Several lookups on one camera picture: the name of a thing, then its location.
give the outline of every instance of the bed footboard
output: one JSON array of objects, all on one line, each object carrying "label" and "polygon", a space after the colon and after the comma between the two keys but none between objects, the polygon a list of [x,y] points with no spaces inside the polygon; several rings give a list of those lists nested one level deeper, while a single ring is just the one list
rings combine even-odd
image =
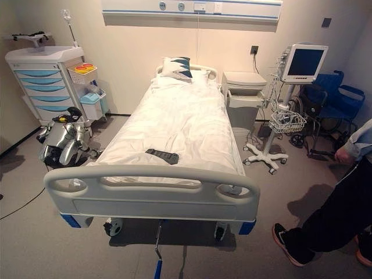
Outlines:
[{"label": "bed footboard", "polygon": [[[182,178],[199,180],[201,184],[195,188],[159,183],[112,185],[102,179],[125,176]],[[72,178],[81,184],[66,186]],[[88,227],[94,216],[217,220],[242,227],[244,223],[254,224],[260,197],[260,189],[248,177],[174,166],[70,167],[50,171],[44,184],[62,217],[75,227]],[[221,192],[220,184],[248,191],[231,195]]]}]

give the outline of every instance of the white bedsheet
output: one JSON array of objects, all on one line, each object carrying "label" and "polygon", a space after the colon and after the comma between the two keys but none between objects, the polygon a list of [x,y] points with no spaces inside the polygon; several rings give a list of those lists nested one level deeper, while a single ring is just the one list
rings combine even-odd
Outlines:
[{"label": "white bedsheet", "polygon": [[[168,77],[154,78],[135,112],[90,165],[169,166],[145,153],[149,148],[177,153],[178,164],[172,167],[245,175],[224,99],[215,82],[190,84]],[[112,177],[110,181],[193,184],[193,181],[152,177]]]}]

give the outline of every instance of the gray floor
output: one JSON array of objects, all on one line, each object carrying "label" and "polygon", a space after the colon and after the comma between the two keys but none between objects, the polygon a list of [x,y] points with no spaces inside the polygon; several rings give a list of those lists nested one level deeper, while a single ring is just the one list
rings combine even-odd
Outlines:
[{"label": "gray floor", "polygon": [[[105,147],[125,121],[111,117],[94,127],[93,145]],[[239,147],[244,137],[237,137]],[[213,224],[172,222],[164,225],[162,278],[371,278],[372,271],[357,262],[356,245],[297,268],[290,264],[271,237],[271,226],[303,223],[332,191],[345,171],[332,161],[306,157],[304,149],[276,139],[289,159],[271,176],[263,163],[246,166],[246,175],[261,187],[257,225],[248,236],[228,234],[223,243],[210,241]],[[35,137],[0,160],[1,216],[43,188],[47,172],[38,160]],[[242,158],[249,152],[241,151]],[[151,244],[156,222],[129,220],[118,237],[103,231],[104,219],[95,218],[88,229],[73,229],[59,216],[46,192],[26,208],[0,221],[1,278],[152,278],[157,262]]]}]

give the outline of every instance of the remote control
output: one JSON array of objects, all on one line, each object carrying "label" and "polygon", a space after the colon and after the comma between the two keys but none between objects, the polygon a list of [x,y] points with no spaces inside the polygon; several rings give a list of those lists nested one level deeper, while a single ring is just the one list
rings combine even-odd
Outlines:
[{"label": "remote control", "polygon": [[178,163],[179,156],[176,153],[168,153],[168,152],[159,151],[155,149],[147,149],[146,153],[159,157],[163,159],[165,162],[167,162],[168,164]]}]

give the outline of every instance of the monitor screen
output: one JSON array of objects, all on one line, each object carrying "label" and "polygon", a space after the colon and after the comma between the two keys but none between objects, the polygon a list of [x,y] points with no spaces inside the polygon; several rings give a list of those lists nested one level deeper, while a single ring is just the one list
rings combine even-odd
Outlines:
[{"label": "monitor screen", "polygon": [[313,76],[318,68],[324,50],[296,49],[288,76]]}]

